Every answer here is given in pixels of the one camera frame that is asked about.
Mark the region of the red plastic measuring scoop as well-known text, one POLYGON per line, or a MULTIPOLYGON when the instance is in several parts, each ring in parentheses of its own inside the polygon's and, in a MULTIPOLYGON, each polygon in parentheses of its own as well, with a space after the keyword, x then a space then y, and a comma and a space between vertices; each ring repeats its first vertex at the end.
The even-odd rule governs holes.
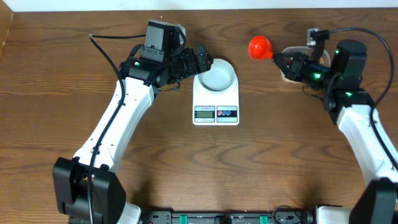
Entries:
POLYGON ((253 37, 248 45, 248 54, 254 60, 272 60, 271 42, 264 35, 253 37))

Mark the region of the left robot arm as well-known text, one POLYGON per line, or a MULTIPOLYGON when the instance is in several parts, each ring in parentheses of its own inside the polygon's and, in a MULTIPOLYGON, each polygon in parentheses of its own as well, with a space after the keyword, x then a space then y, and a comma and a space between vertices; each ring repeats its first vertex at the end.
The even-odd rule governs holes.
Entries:
POLYGON ((141 208, 127 200, 118 174, 132 134, 160 88, 210 70, 205 46, 178 49, 156 61, 137 45, 116 69, 114 95, 99 123, 71 159, 52 170, 58 211, 73 223, 138 223, 141 208))

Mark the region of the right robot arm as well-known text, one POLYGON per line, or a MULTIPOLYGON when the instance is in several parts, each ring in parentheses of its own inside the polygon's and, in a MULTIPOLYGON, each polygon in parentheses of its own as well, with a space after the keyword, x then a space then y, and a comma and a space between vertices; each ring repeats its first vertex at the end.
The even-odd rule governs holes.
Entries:
POLYGON ((397 151, 382 127, 376 103, 360 87, 367 60, 366 46, 341 40, 329 67, 319 54, 274 54, 271 59, 285 79, 321 90, 323 108, 352 148, 366 188, 352 209, 317 205, 303 223, 397 223, 397 151))

